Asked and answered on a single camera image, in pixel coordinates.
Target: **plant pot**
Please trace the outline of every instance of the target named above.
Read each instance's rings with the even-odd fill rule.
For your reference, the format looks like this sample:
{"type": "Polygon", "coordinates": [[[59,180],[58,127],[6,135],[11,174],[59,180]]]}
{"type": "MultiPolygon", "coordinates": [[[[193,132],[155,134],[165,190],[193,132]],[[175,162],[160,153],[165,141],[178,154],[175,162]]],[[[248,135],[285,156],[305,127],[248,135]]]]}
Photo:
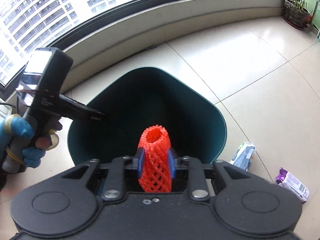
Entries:
{"type": "Polygon", "coordinates": [[[312,16],[305,8],[301,10],[296,7],[291,1],[285,0],[283,17],[290,24],[301,29],[310,22],[312,16]]]}

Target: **dark green chair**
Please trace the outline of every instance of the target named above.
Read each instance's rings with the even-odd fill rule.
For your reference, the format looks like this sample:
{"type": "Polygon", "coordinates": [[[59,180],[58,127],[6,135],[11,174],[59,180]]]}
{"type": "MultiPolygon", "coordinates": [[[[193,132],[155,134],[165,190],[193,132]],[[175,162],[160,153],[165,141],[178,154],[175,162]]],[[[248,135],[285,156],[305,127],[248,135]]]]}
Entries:
{"type": "Polygon", "coordinates": [[[88,159],[111,162],[133,156],[142,132],[162,125],[180,156],[210,163],[222,152],[227,128],[220,111],[168,73],[153,67],[132,70],[89,104],[106,114],[102,122],[73,121],[68,147],[75,165],[88,159]]]}

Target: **gloved hand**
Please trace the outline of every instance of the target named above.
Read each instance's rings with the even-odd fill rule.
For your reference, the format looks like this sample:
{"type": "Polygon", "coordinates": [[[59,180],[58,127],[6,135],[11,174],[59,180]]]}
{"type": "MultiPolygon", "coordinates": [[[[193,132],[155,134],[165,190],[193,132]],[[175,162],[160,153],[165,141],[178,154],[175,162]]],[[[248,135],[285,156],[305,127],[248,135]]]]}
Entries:
{"type": "MultiPolygon", "coordinates": [[[[35,134],[32,126],[19,116],[15,116],[11,120],[12,134],[8,134],[8,132],[6,132],[4,123],[5,120],[0,123],[0,157],[13,136],[31,139],[35,134]]],[[[56,131],[61,130],[62,125],[57,122],[53,129],[56,131]]],[[[52,140],[50,135],[39,137],[35,142],[35,147],[28,147],[22,150],[22,154],[24,156],[23,162],[27,167],[38,167],[41,163],[40,159],[45,155],[45,149],[49,148],[51,145],[52,140]]]]}

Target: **purple wrapper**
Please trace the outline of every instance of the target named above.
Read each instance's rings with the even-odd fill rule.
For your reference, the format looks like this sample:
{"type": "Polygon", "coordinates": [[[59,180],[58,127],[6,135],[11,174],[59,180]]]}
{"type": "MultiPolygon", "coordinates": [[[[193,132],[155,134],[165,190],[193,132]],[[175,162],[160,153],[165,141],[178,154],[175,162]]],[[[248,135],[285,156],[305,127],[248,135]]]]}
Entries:
{"type": "Polygon", "coordinates": [[[283,182],[285,176],[287,175],[287,173],[288,173],[288,171],[286,171],[286,170],[283,169],[283,168],[280,168],[280,170],[279,170],[279,175],[276,176],[276,183],[279,184],[279,183],[283,182]]]}
{"type": "Polygon", "coordinates": [[[293,192],[303,205],[309,196],[309,190],[292,173],[280,168],[279,175],[276,176],[276,183],[293,192]]]}

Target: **metal screw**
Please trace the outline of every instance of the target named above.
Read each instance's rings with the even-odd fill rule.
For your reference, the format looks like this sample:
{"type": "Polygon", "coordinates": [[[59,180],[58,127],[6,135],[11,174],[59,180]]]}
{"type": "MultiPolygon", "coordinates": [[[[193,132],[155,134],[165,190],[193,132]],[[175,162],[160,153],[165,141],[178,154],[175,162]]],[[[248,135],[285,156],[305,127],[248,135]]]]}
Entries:
{"type": "Polygon", "coordinates": [[[153,202],[156,202],[156,203],[157,203],[157,202],[160,202],[160,198],[154,197],[154,198],[152,199],[152,201],[153,201],[153,202]]]}
{"type": "Polygon", "coordinates": [[[115,189],[111,189],[111,190],[107,190],[105,193],[104,193],[104,196],[106,198],[117,198],[120,196],[120,192],[115,190],[115,189]]]}
{"type": "Polygon", "coordinates": [[[142,201],[142,203],[143,203],[143,204],[146,204],[146,205],[150,205],[150,204],[152,204],[152,201],[151,201],[150,199],[144,199],[144,200],[142,201]]]}
{"type": "Polygon", "coordinates": [[[203,189],[196,189],[192,192],[192,195],[196,198],[204,198],[209,195],[209,193],[203,189]]]}

